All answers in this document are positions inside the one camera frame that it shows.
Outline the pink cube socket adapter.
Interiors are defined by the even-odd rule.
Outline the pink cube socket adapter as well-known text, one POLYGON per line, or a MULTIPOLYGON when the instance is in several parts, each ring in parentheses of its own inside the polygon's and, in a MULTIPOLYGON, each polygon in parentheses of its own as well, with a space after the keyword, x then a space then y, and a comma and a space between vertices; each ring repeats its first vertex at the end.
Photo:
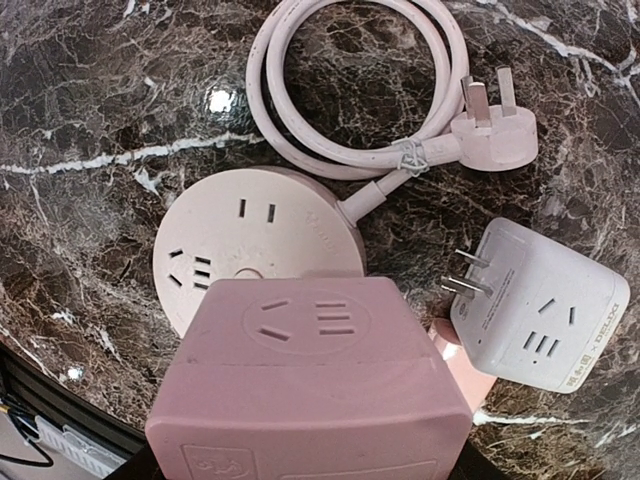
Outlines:
POLYGON ((168 479, 445 479, 471 417, 391 280, 219 280, 145 433, 168 479))

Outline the pink round power socket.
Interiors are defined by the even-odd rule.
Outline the pink round power socket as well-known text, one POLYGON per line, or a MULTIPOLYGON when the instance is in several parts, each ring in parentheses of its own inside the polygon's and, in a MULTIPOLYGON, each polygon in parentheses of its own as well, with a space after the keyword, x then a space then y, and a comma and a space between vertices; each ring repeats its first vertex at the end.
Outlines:
POLYGON ((321 183, 282 167, 227 170, 186 189, 158 228, 153 276, 184 336, 220 279, 353 277, 366 272, 359 231, 321 183))

